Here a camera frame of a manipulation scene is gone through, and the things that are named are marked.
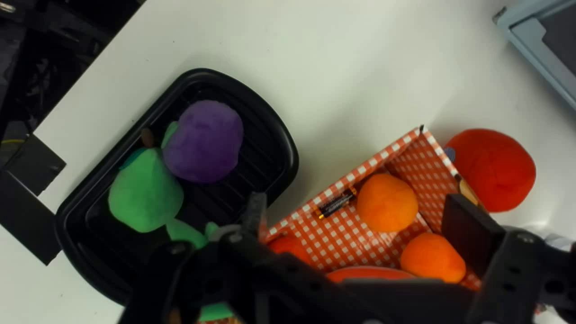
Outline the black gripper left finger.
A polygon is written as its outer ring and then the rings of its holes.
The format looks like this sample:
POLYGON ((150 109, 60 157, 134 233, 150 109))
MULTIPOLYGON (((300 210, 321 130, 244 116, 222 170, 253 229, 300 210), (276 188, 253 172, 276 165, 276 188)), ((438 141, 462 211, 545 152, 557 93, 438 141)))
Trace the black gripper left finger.
POLYGON ((251 193, 240 217, 240 228, 251 237, 258 237, 267 201, 264 193, 251 193))

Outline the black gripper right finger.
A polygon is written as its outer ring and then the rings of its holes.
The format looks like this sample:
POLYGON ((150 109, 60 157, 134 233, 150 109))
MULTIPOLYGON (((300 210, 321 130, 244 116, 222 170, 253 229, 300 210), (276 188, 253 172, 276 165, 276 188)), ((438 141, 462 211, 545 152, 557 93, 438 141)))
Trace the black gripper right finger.
POLYGON ((505 231, 462 195, 447 195, 440 222, 442 237, 453 246, 476 278, 482 278, 505 231))

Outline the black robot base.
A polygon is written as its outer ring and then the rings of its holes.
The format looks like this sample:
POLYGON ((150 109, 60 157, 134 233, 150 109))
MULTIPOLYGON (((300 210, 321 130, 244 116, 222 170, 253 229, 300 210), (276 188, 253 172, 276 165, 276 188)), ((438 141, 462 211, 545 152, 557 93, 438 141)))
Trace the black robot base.
POLYGON ((55 107, 145 0, 0 0, 0 141, 55 107))

